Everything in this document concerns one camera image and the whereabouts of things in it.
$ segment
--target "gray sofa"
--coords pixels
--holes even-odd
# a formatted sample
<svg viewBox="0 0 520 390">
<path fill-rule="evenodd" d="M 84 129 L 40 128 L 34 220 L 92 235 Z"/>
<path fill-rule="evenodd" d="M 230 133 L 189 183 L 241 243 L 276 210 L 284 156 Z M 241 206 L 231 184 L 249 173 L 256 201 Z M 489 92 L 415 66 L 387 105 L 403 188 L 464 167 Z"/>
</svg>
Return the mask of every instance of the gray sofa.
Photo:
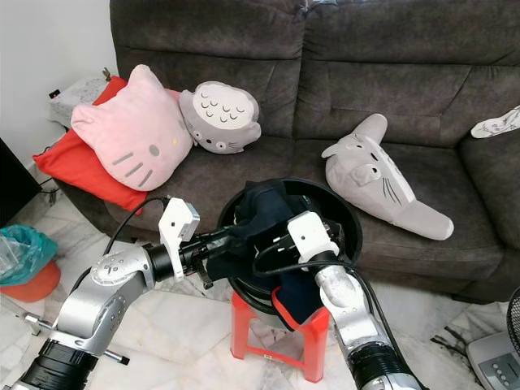
<svg viewBox="0 0 520 390">
<path fill-rule="evenodd" d="M 358 211 L 364 272 L 467 301 L 520 285 L 520 131 L 468 136 L 520 104 L 519 2 L 112 0 L 110 21 L 122 77 L 144 63 L 170 89 L 218 80 L 258 100 L 259 141 L 235 155 L 194 148 L 150 194 L 192 202 L 202 231 L 246 180 L 327 185 L 321 152 L 379 112 L 383 147 L 455 232 L 428 240 Z M 126 214 L 60 185 L 102 232 Z M 159 215 L 149 204 L 123 238 L 156 238 Z"/>
</svg>

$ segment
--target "stool leg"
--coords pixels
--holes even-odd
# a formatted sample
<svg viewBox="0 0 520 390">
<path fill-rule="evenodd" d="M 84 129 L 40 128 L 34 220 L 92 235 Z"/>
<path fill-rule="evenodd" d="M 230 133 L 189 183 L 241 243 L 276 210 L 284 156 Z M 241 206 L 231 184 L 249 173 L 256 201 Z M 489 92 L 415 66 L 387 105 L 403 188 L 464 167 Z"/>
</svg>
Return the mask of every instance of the stool leg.
<svg viewBox="0 0 520 390">
<path fill-rule="evenodd" d="M 327 347 L 329 313 L 321 309 L 317 317 L 301 329 L 305 343 L 303 349 L 303 376 L 309 382 L 319 382 L 323 377 L 325 348 Z"/>
<path fill-rule="evenodd" d="M 234 292 L 232 298 L 231 353 L 237 359 L 244 359 L 247 352 L 249 321 L 253 317 L 254 312 L 251 308 Z"/>
</svg>

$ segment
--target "white wall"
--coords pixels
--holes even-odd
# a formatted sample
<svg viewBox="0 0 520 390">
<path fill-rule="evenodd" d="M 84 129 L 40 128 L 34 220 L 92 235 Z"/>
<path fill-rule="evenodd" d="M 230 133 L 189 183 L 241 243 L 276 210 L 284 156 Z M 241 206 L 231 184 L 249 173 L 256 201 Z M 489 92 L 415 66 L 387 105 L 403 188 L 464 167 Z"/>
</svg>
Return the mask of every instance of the white wall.
<svg viewBox="0 0 520 390">
<path fill-rule="evenodd" d="M 48 94 L 84 76 L 117 74 L 109 0 L 0 0 L 0 137 L 29 167 L 64 130 Z"/>
</svg>

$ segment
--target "sofa backrest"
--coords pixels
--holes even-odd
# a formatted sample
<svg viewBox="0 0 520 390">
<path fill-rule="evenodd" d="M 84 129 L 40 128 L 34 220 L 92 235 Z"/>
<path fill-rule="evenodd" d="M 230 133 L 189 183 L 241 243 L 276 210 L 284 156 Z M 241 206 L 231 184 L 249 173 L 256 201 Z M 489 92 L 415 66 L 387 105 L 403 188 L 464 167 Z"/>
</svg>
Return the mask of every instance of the sofa backrest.
<svg viewBox="0 0 520 390">
<path fill-rule="evenodd" d="M 216 80 L 258 101 L 262 132 L 290 137 L 305 0 L 111 0 L 119 74 L 144 63 L 169 89 Z"/>
<path fill-rule="evenodd" d="M 338 139 L 368 115 L 388 142 L 455 146 L 520 104 L 520 2 L 336 0 L 307 13 L 294 122 Z"/>
</svg>

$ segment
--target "red pillow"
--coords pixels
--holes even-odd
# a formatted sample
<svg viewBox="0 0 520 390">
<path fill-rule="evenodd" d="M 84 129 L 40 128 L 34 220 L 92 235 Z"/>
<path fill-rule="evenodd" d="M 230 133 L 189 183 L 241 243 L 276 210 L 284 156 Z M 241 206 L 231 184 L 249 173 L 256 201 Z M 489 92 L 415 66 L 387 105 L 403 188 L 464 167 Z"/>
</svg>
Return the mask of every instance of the red pillow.
<svg viewBox="0 0 520 390">
<path fill-rule="evenodd" d="M 127 82 L 112 76 L 95 106 L 112 99 Z M 136 191 L 110 176 L 94 151 L 71 129 L 47 152 L 32 156 L 40 171 L 92 193 L 126 210 L 133 210 L 146 199 L 147 192 Z"/>
</svg>

